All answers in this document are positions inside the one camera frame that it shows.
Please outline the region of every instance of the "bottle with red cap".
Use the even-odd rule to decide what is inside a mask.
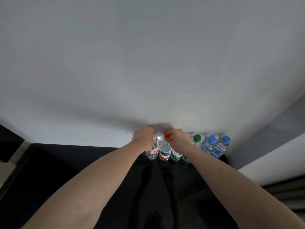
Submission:
[[[159,158],[163,161],[166,161],[170,158],[170,152],[172,151],[172,147],[169,142],[166,142],[165,139],[172,139],[172,135],[166,134],[164,138],[160,142],[159,147]]]

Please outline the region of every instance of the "glossy black surface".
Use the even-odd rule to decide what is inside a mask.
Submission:
[[[80,171],[49,155],[54,148],[53,154],[59,152],[63,157],[62,153],[68,153],[81,168],[88,165],[80,165],[88,151],[96,150],[96,157],[83,159],[87,163],[113,150],[37,145],[0,202],[0,228],[20,228],[52,193]],[[73,157],[73,151],[78,151],[78,158]],[[103,209],[95,228],[159,228],[158,222],[164,228],[237,228],[200,178],[192,165],[151,162],[142,154]]]

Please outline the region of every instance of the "forearm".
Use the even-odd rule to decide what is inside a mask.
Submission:
[[[229,165],[190,144],[183,154],[240,228],[304,228],[291,210]]]
[[[134,141],[101,157],[56,191],[23,228],[93,228],[143,150]]]

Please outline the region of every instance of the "person's right hand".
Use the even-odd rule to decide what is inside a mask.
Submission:
[[[193,142],[189,135],[183,131],[182,129],[170,129],[170,130],[165,130],[163,134],[170,134],[173,136],[172,139],[165,139],[166,142],[170,143],[170,146],[179,154],[183,154],[183,148],[191,144],[193,145]]]

